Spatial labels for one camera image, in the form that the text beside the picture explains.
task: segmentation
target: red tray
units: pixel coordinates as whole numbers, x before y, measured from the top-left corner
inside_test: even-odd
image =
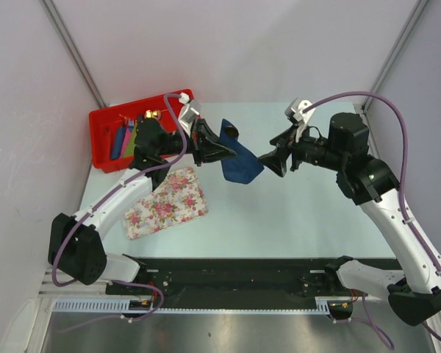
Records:
[[[194,98],[191,90],[178,90],[173,93],[180,94],[181,92],[185,92],[190,98]],[[170,103],[173,111],[178,115],[183,104],[177,99],[170,99]],[[176,125],[163,102],[163,95],[95,110],[89,114],[91,153],[95,168],[101,169],[104,173],[111,173],[129,167],[130,162],[134,159],[133,157],[110,159],[112,144],[118,127],[123,125],[123,117],[136,120],[139,115],[144,115],[146,110],[160,110],[162,112],[160,124],[163,128],[167,132],[176,130]]]

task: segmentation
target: blue fabric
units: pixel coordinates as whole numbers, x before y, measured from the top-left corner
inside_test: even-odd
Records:
[[[220,128],[219,142],[225,147],[236,151],[237,156],[221,160],[223,177],[229,182],[249,184],[265,167],[258,162],[257,157],[251,153],[249,149],[237,141],[238,138],[231,138],[226,134],[225,128],[228,126],[234,125],[226,119],[223,119],[222,127]]]

